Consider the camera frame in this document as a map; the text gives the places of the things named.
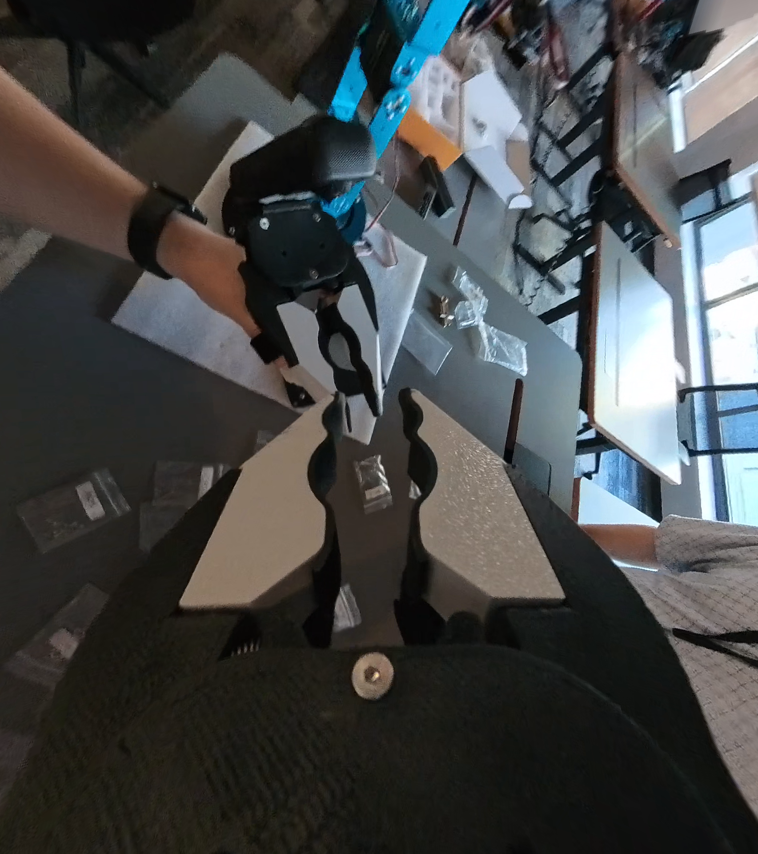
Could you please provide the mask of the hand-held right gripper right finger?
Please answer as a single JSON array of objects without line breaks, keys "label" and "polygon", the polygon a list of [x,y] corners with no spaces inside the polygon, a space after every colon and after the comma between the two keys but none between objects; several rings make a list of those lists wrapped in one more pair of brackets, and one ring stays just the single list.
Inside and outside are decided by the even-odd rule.
[{"label": "hand-held right gripper right finger", "polygon": [[398,396],[411,510],[399,602],[441,618],[549,607],[565,592],[501,458],[418,390]]}]

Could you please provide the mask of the dark grey desk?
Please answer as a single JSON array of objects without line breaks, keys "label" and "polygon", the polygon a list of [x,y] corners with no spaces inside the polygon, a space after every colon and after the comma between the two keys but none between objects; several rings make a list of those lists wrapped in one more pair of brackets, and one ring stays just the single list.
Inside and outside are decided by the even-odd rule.
[{"label": "dark grey desk", "polygon": [[[284,133],[310,112],[288,101],[231,55],[221,55],[171,110],[128,150],[127,168],[195,197],[245,122]],[[570,506],[580,361],[481,266],[395,199],[380,225],[426,254],[424,290],[445,290],[457,266],[489,293],[492,326],[526,341],[521,443],[552,467],[550,497]],[[73,243],[52,240],[0,295],[0,745],[21,758],[49,700],[43,687],[4,669],[17,650],[86,584],[113,592],[140,565],[138,507],[151,495],[160,460],[240,464],[259,431],[276,433],[298,416],[114,326],[112,315],[138,278],[136,268]],[[345,578],[362,595],[364,625],[346,641],[394,637],[392,571],[405,557],[403,497],[408,443],[398,390],[420,390],[496,452],[502,452],[515,377],[474,354],[468,332],[450,330],[451,352],[436,377],[403,350],[369,449],[344,440],[331,500],[341,526]],[[352,462],[380,454],[395,505],[365,515]],[[77,476],[106,468],[132,512],[41,554],[17,506]]]}]

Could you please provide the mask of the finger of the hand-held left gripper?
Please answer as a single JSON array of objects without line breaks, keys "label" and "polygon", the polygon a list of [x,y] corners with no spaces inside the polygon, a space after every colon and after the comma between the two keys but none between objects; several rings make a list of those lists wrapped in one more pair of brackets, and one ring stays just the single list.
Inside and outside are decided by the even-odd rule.
[{"label": "finger of the hand-held left gripper", "polygon": [[338,334],[345,342],[349,367],[341,367],[338,390],[363,396],[372,414],[383,412],[381,348],[377,323],[358,286],[347,286],[338,298]]},{"label": "finger of the hand-held left gripper", "polygon": [[294,366],[283,372],[285,379],[304,389],[318,402],[335,392],[354,397],[353,362],[336,361],[331,345],[334,335],[350,336],[347,347],[354,350],[354,299],[340,298],[316,312],[298,302],[278,305],[278,315],[288,336]]}]

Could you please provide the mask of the black office chair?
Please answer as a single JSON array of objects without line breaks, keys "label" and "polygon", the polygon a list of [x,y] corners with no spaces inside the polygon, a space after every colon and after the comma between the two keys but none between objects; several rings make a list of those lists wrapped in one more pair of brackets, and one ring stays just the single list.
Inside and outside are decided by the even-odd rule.
[{"label": "black office chair", "polygon": [[758,454],[758,382],[703,385],[677,391],[683,460]]}]

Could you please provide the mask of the person's left hand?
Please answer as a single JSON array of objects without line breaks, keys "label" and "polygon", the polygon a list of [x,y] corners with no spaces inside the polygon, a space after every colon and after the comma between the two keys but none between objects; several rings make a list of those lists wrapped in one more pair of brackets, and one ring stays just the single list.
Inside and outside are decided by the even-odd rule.
[{"label": "person's left hand", "polygon": [[261,335],[260,325],[246,304],[241,265],[243,248],[205,226],[193,228],[183,280],[208,305],[239,326],[250,340]]}]

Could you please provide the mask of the person's left forearm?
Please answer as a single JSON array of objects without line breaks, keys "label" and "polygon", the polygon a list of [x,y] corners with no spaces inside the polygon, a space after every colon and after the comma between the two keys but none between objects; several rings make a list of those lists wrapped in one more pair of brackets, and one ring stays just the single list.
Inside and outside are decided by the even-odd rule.
[{"label": "person's left forearm", "polygon": [[0,214],[117,258],[145,187],[0,68]]}]

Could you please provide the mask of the black wristwatch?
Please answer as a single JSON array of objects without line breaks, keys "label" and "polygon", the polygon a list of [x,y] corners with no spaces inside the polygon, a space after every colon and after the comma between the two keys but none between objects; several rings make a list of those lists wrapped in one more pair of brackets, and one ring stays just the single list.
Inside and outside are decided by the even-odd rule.
[{"label": "black wristwatch", "polygon": [[188,198],[169,187],[152,181],[133,209],[126,234],[130,259],[144,272],[163,280],[172,278],[158,262],[160,239],[174,215],[182,215],[207,226],[202,210]]}]

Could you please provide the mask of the labelled screw packet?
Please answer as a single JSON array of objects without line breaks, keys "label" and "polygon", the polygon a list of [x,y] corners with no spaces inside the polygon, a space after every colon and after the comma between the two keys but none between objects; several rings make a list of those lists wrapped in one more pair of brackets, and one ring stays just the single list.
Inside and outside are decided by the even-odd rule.
[{"label": "labelled screw packet", "polygon": [[393,493],[380,454],[355,460],[353,470],[366,515],[393,506]]}]

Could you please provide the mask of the blue toy robot arm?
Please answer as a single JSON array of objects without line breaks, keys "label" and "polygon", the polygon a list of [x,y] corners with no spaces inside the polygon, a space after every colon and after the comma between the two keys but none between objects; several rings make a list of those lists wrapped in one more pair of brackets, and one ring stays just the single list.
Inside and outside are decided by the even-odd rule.
[{"label": "blue toy robot arm", "polygon": [[440,53],[470,1],[349,2],[331,34],[323,108],[366,126],[379,159],[411,104],[409,87]]}]

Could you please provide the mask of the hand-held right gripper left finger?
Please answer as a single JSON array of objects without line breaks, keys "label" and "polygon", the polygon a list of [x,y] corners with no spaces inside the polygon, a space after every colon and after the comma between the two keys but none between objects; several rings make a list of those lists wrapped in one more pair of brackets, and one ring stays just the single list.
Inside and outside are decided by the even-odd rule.
[{"label": "hand-held right gripper left finger", "polygon": [[334,611],[342,570],[329,494],[344,426],[344,397],[326,397],[240,467],[180,610],[254,611],[294,600],[308,614]]}]

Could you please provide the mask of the light grey desk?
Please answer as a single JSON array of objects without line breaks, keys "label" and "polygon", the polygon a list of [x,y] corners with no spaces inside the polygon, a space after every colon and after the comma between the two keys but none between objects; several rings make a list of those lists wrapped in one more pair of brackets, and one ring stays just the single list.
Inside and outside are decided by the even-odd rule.
[{"label": "light grey desk", "polygon": [[663,482],[680,485],[672,298],[609,225],[594,232],[588,421]]}]

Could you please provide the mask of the wooden desk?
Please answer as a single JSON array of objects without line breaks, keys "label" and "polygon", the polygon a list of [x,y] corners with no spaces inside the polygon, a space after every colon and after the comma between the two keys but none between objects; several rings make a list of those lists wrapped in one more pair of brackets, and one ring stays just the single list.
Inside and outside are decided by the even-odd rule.
[{"label": "wooden desk", "polygon": [[614,170],[649,214],[666,218],[676,212],[678,182],[666,93],[627,51],[614,72]]}]

